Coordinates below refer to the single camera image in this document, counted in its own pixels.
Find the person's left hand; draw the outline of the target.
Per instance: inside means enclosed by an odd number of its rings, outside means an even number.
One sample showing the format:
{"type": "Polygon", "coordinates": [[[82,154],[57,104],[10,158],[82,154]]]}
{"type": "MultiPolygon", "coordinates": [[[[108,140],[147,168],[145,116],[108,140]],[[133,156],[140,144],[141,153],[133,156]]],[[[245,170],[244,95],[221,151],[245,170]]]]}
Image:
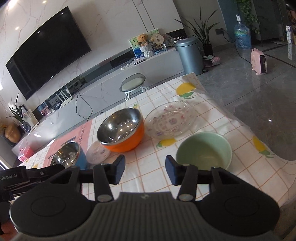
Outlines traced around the person's left hand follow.
{"type": "Polygon", "coordinates": [[[14,224],[11,220],[6,221],[1,224],[1,230],[5,235],[15,235],[17,233],[14,224]]]}

